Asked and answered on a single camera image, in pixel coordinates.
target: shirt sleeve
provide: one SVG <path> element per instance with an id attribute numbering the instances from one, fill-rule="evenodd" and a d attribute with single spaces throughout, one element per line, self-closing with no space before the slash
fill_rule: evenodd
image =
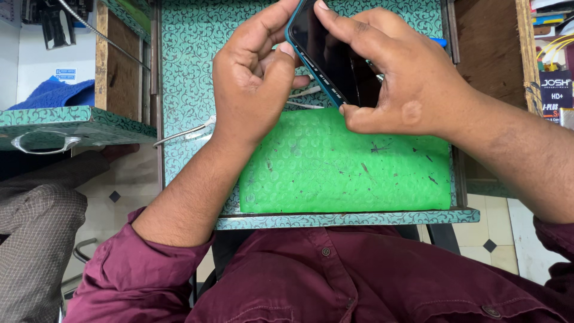
<path id="1" fill-rule="evenodd" d="M 65 323 L 184 322 L 189 308 L 189 279 L 213 243 L 182 248 L 141 239 L 128 223 L 96 249 L 68 304 Z"/>
<path id="2" fill-rule="evenodd" d="M 574 297 L 574 224 L 549 224 L 534 217 L 536 235 L 544 248 L 565 257 L 570 263 L 556 263 L 548 270 L 544 286 Z"/>

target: metal handle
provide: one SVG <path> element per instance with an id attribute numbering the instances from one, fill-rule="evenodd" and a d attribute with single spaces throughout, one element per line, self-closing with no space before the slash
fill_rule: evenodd
<path id="1" fill-rule="evenodd" d="M 55 133 L 62 134 L 61 132 L 57 132 L 57 131 L 43 131 L 43 132 L 55 132 Z M 75 145 L 79 144 L 82 141 L 82 138 L 80 138 L 80 137 L 64 137 L 64 146 L 62 147 L 62 149 L 58 149 L 55 151 L 48 151 L 48 152 L 33 152 L 33 151 L 27 150 L 26 148 L 24 148 L 22 146 L 22 138 L 29 133 L 32 133 L 32 132 L 26 132 L 25 134 L 21 134 L 18 137 L 12 139 L 12 141 L 10 143 L 12 143 L 12 146 L 18 148 L 20 151 L 23 151 L 25 153 L 31 153 L 34 155 L 50 155 L 52 153 L 65 152 L 66 150 L 74 147 Z"/>
<path id="2" fill-rule="evenodd" d="M 86 256 L 82 251 L 80 251 L 80 248 L 85 246 L 85 245 L 88 245 L 91 243 L 96 243 L 96 242 L 98 242 L 98 239 L 96 239 L 96 238 L 91 238 L 91 239 L 79 242 L 78 244 L 76 244 L 76 246 L 74 247 L 74 249 L 72 251 L 73 256 L 85 264 L 91 258 Z"/>

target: blue cloth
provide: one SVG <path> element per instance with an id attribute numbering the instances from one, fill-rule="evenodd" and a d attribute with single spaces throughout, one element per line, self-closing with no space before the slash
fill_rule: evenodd
<path id="1" fill-rule="evenodd" d="M 26 101 L 11 106 L 8 110 L 40 109 L 44 107 L 94 105 L 94 80 L 78 84 L 66 84 L 51 77 L 43 81 Z"/>

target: smartphone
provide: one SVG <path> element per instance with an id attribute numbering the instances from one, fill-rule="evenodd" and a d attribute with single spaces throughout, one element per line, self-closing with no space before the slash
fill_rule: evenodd
<path id="1" fill-rule="evenodd" d="M 381 90 L 377 75 L 364 58 L 323 27 L 314 4 L 315 0 L 301 0 L 287 23 L 285 39 L 336 107 L 376 107 Z"/>

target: repair mat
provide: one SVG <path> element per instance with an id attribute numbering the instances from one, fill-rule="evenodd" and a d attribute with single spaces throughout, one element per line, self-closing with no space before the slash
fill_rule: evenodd
<path id="1" fill-rule="evenodd" d="M 337 109 L 286 111 L 239 178 L 245 213 L 448 210 L 448 143 L 357 134 Z"/>

